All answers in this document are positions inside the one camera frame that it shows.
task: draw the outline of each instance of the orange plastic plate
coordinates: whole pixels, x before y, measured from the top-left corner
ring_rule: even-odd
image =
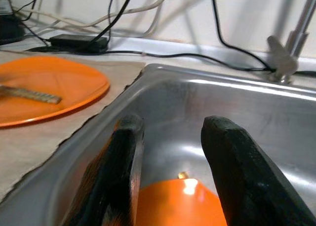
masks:
[[[140,190],[137,226],[226,226],[219,198],[196,179],[176,179]]]
[[[58,57],[35,56],[0,65],[0,84],[62,97],[48,104],[0,95],[0,127],[55,117],[90,103],[110,87],[99,71]]]

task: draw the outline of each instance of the chrome faucet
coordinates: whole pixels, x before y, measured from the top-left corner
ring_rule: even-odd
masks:
[[[276,37],[268,37],[268,44],[275,61],[276,72],[269,80],[278,83],[290,83],[291,75],[298,69],[297,59],[301,54],[308,36],[307,28],[316,8],[316,0],[307,0],[296,29],[288,37],[283,47]]]

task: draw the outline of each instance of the orange bowl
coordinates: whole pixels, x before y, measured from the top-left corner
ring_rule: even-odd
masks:
[[[196,179],[175,179],[140,190],[137,226],[226,226],[219,198]]]

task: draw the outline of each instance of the sink basin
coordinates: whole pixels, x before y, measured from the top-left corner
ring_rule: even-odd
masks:
[[[252,135],[316,215],[316,90],[151,64],[16,186],[0,205],[0,225],[59,225],[85,167],[126,114],[145,122],[141,187],[185,171],[216,193],[200,131],[218,115]]]

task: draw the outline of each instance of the black power brick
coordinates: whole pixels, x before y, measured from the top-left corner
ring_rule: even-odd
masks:
[[[90,44],[94,37],[92,36],[80,36],[80,35],[68,35],[61,34],[48,39],[52,47],[59,49],[71,49],[78,50],[86,53],[100,53],[105,52],[108,49],[108,39],[101,37],[94,43]]]

